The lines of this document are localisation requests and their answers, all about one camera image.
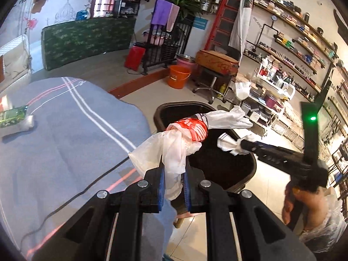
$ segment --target silver screw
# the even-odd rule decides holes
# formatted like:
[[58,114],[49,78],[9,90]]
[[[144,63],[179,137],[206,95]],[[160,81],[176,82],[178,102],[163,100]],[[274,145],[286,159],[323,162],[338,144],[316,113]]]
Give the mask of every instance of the silver screw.
[[206,179],[201,181],[201,186],[203,186],[203,187],[209,187],[211,185],[212,185],[212,183]]
[[139,187],[147,187],[149,185],[148,181],[146,180],[141,180],[141,181],[138,181],[138,186]]
[[107,196],[107,191],[106,190],[101,190],[101,191],[98,191],[97,193],[97,197],[100,198],[100,199],[103,199]]
[[241,192],[241,196],[243,196],[245,198],[250,198],[253,196],[253,193],[250,190],[243,190]]

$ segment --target brown leather cushion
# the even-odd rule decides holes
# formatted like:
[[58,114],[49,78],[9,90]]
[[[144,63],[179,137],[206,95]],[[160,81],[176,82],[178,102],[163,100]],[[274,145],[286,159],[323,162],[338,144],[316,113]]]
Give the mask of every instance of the brown leather cushion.
[[4,71],[3,71],[3,57],[0,56],[0,82],[2,82],[5,77],[4,77]]

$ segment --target pink container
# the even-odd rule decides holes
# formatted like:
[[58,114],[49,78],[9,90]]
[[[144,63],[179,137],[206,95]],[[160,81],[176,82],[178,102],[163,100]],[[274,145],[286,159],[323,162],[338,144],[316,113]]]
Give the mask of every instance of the pink container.
[[194,72],[196,70],[196,68],[197,68],[197,64],[193,64],[191,62],[185,62],[185,61],[180,60],[178,58],[176,58],[176,64],[178,66],[182,66],[182,67],[190,69],[191,72]]

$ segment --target white curtain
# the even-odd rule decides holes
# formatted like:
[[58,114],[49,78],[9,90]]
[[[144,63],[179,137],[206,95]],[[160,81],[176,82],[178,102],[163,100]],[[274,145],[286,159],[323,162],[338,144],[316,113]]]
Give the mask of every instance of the white curtain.
[[250,27],[252,7],[253,0],[241,0],[238,15],[231,32],[230,42],[228,43],[229,46],[240,51],[241,58],[239,62],[241,62],[245,49],[246,36],[248,35]]

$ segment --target chair base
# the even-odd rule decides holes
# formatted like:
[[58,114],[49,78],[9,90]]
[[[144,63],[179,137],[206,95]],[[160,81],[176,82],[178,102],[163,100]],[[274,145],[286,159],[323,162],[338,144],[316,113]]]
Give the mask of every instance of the chair base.
[[222,93],[216,91],[216,90],[213,88],[216,79],[217,79],[217,77],[214,76],[213,81],[212,81],[212,83],[210,84],[210,86],[207,86],[207,85],[205,85],[204,83],[201,83],[201,82],[200,82],[200,83],[198,84],[198,86],[204,85],[204,86],[206,86],[206,87],[198,87],[198,88],[195,88],[194,90],[192,90],[192,92],[193,92],[193,93],[196,93],[196,92],[197,92],[198,90],[200,90],[200,89],[210,91],[211,99],[208,101],[208,104],[210,104],[210,105],[213,104],[214,99],[215,99],[215,94],[214,94],[214,93],[220,94],[221,96],[224,96]]

